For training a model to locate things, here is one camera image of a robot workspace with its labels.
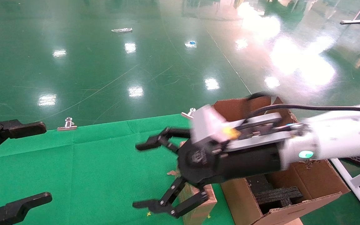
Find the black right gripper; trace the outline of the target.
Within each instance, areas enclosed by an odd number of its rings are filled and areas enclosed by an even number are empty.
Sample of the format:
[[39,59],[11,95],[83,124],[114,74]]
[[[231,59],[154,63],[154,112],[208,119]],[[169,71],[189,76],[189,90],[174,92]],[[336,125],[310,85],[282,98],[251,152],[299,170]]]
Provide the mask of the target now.
[[[186,141],[179,149],[170,142],[170,138],[173,137],[189,139],[190,129],[166,127],[159,134],[149,136],[146,142],[135,145],[138,151],[164,146],[173,153],[178,153],[177,161],[181,177],[175,179],[161,199],[136,201],[132,204],[133,208],[148,208],[152,213],[167,213],[178,219],[208,201],[208,193],[202,185],[264,175],[280,171],[282,168],[278,148],[274,143],[212,155],[192,144],[191,141]],[[199,191],[174,207],[172,204],[186,182],[191,185],[201,185],[197,187]]]

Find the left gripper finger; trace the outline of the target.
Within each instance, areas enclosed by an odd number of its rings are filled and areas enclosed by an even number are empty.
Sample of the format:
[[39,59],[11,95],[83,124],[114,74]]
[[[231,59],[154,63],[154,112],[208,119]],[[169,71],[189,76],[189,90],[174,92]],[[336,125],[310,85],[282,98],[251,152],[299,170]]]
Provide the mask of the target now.
[[0,121],[0,145],[7,139],[18,139],[46,133],[43,122],[22,124],[19,120]]
[[52,201],[50,192],[42,192],[27,198],[7,203],[0,207],[0,225],[14,225],[24,221],[28,211],[32,208]]

